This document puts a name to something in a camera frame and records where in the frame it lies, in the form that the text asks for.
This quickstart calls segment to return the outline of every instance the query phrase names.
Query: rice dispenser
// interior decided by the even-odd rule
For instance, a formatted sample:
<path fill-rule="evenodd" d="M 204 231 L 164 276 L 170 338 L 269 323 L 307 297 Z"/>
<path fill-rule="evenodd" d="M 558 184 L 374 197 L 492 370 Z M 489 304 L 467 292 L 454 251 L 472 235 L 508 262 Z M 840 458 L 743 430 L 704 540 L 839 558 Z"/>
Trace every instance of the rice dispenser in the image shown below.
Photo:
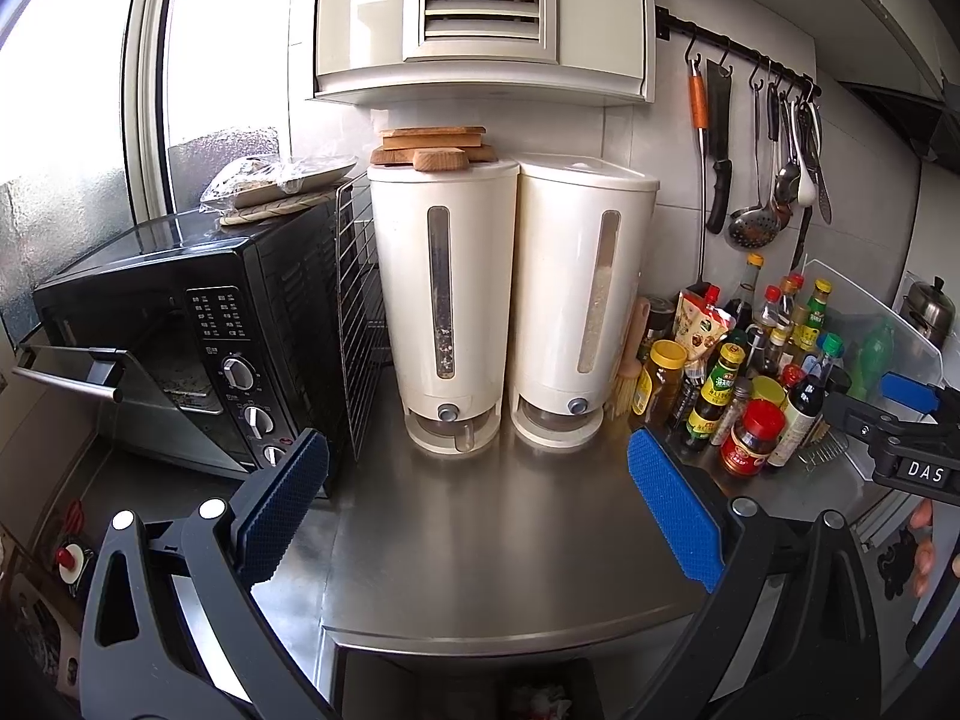
<path fill-rule="evenodd" d="M 368 169 L 404 421 L 433 452 L 477 450 L 500 425 L 518 170 Z"/>
<path fill-rule="evenodd" d="M 509 385 L 525 439 L 573 447 L 599 429 L 657 189 L 592 157 L 520 157 Z"/>

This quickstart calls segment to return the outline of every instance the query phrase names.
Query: orange knife handle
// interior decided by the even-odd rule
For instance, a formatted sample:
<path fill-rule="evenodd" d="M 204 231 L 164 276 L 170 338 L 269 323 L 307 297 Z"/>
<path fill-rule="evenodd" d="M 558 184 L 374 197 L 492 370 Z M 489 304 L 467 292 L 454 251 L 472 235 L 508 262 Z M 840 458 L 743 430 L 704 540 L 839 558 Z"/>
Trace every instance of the orange knife handle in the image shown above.
<path fill-rule="evenodd" d="M 704 88 L 704 76 L 688 76 L 690 83 L 690 114 L 693 127 L 707 129 L 707 89 Z"/>

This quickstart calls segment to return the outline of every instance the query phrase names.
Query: pot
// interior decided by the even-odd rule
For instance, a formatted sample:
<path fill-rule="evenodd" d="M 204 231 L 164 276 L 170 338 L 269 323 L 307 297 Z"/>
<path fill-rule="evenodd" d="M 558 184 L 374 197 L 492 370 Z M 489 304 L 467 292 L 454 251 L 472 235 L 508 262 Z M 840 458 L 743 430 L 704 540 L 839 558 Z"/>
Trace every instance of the pot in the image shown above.
<path fill-rule="evenodd" d="M 944 280 L 940 276 L 933 279 L 932 287 L 918 281 L 904 295 L 904 304 L 899 312 L 911 327 L 938 349 L 949 336 L 956 314 L 953 301 L 944 295 L 943 290 Z"/>

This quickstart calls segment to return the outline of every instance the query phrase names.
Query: black toaster oven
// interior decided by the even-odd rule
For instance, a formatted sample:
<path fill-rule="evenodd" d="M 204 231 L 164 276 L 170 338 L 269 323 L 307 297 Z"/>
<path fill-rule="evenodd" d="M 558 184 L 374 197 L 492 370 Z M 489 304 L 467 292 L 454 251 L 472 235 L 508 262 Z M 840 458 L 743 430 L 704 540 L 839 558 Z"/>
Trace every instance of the black toaster oven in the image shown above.
<path fill-rule="evenodd" d="M 174 214 L 137 225 L 38 287 L 51 347 L 85 351 L 91 372 L 121 371 L 109 382 L 120 402 L 113 421 L 101 419 L 101 433 L 240 476 L 275 464 L 300 430 L 314 427 L 342 464 L 352 442 L 338 276 L 347 285 L 364 279 L 355 258 L 357 274 L 338 274 L 337 225 L 333 191 L 304 213 L 241 227 L 220 228 L 216 215 L 199 211 Z M 342 234 L 352 235 L 352 225 Z M 363 317 L 358 324 L 359 333 L 376 331 Z M 35 369 L 28 375 L 70 386 Z M 178 429 L 171 412 L 191 424 Z M 195 430 L 209 451 L 184 441 Z"/>

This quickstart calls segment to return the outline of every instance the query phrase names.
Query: window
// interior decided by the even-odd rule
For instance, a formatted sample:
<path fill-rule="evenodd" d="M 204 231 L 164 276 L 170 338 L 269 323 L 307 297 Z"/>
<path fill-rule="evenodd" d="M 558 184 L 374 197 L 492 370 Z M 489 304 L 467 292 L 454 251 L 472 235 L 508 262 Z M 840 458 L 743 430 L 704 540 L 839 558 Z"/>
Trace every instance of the window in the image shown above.
<path fill-rule="evenodd" d="M 0 317 L 37 323 L 32 288 L 133 223 L 120 73 L 131 0 L 31 0 L 0 49 Z"/>
<path fill-rule="evenodd" d="M 164 112 L 176 210 L 221 167 L 289 143 L 290 0 L 172 0 Z"/>

